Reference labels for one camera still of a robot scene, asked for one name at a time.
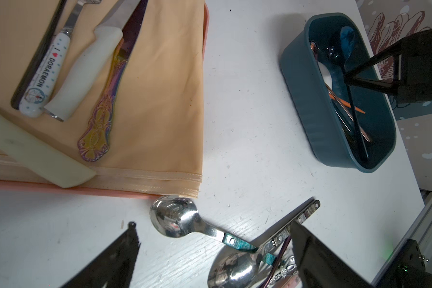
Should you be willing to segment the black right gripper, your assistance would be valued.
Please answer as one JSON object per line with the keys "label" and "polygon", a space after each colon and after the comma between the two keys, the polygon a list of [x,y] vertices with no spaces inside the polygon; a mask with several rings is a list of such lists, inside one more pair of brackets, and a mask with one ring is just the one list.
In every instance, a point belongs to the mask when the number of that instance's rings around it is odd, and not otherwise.
{"label": "black right gripper", "polygon": [[[392,79],[397,83],[382,80],[356,78],[370,67],[393,59]],[[372,56],[365,63],[344,74],[344,82],[372,91],[396,96],[400,104],[432,101],[432,29],[417,32],[402,41],[402,48],[394,44]]]}

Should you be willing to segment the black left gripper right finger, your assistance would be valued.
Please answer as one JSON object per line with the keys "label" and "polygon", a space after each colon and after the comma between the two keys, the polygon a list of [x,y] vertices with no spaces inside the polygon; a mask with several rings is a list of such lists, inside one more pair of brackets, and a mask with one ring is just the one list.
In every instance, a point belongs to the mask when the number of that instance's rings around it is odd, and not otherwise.
{"label": "black left gripper right finger", "polygon": [[369,288],[322,241],[297,222],[290,225],[293,252],[304,288]]}

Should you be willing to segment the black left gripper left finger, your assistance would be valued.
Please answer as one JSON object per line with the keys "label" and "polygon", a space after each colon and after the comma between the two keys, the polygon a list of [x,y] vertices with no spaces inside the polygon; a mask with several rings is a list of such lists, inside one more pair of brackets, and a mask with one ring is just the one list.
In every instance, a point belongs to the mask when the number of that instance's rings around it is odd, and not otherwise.
{"label": "black left gripper left finger", "polygon": [[138,258],[140,242],[136,223],[83,270],[63,285],[64,288],[128,288]]}

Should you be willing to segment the orange handled spoon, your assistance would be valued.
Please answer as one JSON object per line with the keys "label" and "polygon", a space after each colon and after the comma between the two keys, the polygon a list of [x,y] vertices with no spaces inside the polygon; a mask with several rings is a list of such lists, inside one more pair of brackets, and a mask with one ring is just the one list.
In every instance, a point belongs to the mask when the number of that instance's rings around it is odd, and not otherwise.
{"label": "orange handled spoon", "polygon": [[[331,99],[335,100],[336,102],[340,102],[343,106],[347,107],[347,108],[351,108],[351,105],[349,102],[342,100],[340,98],[338,98],[332,91],[329,91],[329,96]],[[363,111],[362,109],[360,109],[359,107],[355,107],[356,111],[362,114],[366,114],[365,111]]]}

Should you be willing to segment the white ceramic spoon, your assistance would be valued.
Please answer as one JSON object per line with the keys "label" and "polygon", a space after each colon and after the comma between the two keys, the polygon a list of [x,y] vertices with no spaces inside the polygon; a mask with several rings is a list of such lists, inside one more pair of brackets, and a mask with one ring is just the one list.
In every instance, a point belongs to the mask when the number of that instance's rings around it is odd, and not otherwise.
{"label": "white ceramic spoon", "polygon": [[332,76],[331,76],[330,71],[321,62],[318,62],[318,66],[319,66],[319,70],[320,70],[320,73],[322,75],[322,78],[324,80],[324,83],[327,85],[327,87],[332,89]]}

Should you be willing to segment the teal plastic storage box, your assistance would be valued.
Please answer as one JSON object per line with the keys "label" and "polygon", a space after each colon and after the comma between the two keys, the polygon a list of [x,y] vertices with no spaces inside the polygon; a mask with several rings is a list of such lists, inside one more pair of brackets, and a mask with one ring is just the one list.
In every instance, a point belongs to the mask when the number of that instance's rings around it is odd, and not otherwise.
{"label": "teal plastic storage box", "polygon": [[368,160],[363,161],[353,137],[354,125],[343,127],[348,116],[336,111],[337,103],[328,94],[319,64],[331,73],[332,90],[348,100],[348,86],[343,82],[341,68],[326,54],[334,35],[343,27],[355,31],[355,49],[346,62],[349,71],[370,59],[367,47],[355,23],[343,13],[319,14],[310,18],[304,30],[284,49],[280,68],[296,111],[316,158],[327,166],[354,168],[372,173],[392,154],[396,147],[396,124],[386,95],[351,86],[354,105],[362,111],[358,121],[367,133]]}

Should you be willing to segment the gold spoon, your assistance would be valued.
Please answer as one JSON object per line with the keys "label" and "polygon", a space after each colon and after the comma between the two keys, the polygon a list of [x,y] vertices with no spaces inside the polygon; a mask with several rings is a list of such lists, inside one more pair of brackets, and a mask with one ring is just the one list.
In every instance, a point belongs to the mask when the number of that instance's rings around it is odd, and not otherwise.
{"label": "gold spoon", "polygon": [[[320,62],[319,61],[319,54],[321,51],[320,51],[318,45],[315,42],[311,41],[310,42],[310,49],[313,51],[314,58],[315,58],[316,62],[317,63]],[[332,89],[327,87],[326,84],[325,84],[325,86],[326,86],[328,92],[332,91],[336,95],[336,93]],[[343,106],[340,102],[336,102],[333,99],[331,99],[331,103],[333,104],[333,106],[335,108],[335,112],[336,112],[338,118],[340,119],[340,121],[342,122],[343,127],[345,128],[344,132],[346,133],[346,136],[349,136],[349,137],[352,136],[355,133],[355,130],[354,130],[355,127],[354,127],[354,119],[353,119],[352,113],[349,110],[351,108],[347,108],[347,107]],[[344,112],[347,115],[347,117],[344,118],[344,116],[342,116],[341,112]],[[361,128],[361,133],[367,142],[372,141],[372,139],[369,137],[369,135],[365,132],[365,130],[363,128]]]}

